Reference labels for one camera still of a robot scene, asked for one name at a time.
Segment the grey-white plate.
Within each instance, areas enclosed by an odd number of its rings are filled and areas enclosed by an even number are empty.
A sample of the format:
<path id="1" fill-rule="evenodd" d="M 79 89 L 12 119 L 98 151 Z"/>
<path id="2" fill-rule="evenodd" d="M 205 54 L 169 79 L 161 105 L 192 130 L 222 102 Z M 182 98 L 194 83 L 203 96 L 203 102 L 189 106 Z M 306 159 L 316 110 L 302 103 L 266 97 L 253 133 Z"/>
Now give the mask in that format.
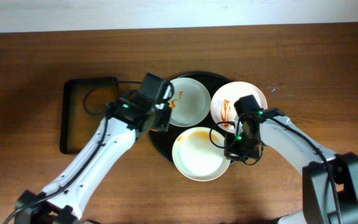
<path id="1" fill-rule="evenodd" d="M 210 111 L 211 97 L 207 88 L 193 78 L 175 78 L 170 81 L 175 94 L 169 101 L 172 113 L 170 124 L 190 127 L 200 123 Z"/>

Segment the cream-white plate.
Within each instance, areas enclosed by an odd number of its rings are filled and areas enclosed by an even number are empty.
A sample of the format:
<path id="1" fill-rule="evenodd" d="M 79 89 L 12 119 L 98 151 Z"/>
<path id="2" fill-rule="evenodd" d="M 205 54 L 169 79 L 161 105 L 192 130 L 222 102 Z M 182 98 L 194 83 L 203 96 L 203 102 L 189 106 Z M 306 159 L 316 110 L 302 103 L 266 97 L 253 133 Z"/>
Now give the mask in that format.
<path id="1" fill-rule="evenodd" d="M 207 182 L 222 176 L 231 161 L 219 146 L 225 138 L 215 130 L 205 127 L 187 129 L 176 138 L 172 147 L 175 167 L 185 177 Z"/>

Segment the pink-white plate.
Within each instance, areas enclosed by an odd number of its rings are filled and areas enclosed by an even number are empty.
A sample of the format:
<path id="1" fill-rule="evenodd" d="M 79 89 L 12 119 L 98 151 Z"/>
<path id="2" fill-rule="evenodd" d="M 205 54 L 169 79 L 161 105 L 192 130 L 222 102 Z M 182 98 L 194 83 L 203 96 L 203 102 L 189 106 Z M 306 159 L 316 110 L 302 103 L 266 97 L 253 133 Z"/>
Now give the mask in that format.
<path id="1" fill-rule="evenodd" d="M 230 82 L 223 85 L 211 100 L 211 116 L 215 123 L 221 121 L 238 121 L 234 103 L 243 96 L 253 95 L 259 106 L 266 110 L 267 99 L 255 85 L 247 82 Z"/>

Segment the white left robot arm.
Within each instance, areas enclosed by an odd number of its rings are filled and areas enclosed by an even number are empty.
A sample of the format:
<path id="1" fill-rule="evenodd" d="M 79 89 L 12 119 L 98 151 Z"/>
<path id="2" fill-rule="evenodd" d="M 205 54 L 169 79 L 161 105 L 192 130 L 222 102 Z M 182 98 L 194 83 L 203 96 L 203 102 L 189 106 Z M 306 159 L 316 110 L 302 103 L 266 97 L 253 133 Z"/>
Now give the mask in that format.
<path id="1" fill-rule="evenodd" d="M 151 130 L 166 131 L 173 84 L 147 73 L 138 90 L 110 102 L 97 131 L 39 194 L 26 190 L 5 223 L 79 223 L 89 199 L 117 160 Z"/>

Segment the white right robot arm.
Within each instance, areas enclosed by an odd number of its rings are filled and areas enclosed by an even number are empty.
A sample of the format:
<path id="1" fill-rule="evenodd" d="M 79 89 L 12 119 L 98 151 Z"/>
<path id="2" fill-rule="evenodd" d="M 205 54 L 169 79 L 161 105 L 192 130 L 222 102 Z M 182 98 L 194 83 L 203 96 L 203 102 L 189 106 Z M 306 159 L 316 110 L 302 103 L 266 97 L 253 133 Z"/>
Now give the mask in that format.
<path id="1" fill-rule="evenodd" d="M 234 103 L 239 120 L 224 155 L 251 166 L 271 147 L 302 176 L 303 207 L 275 223 L 358 224 L 358 156 L 338 154 L 298 129 L 277 108 L 262 109 L 252 95 Z"/>

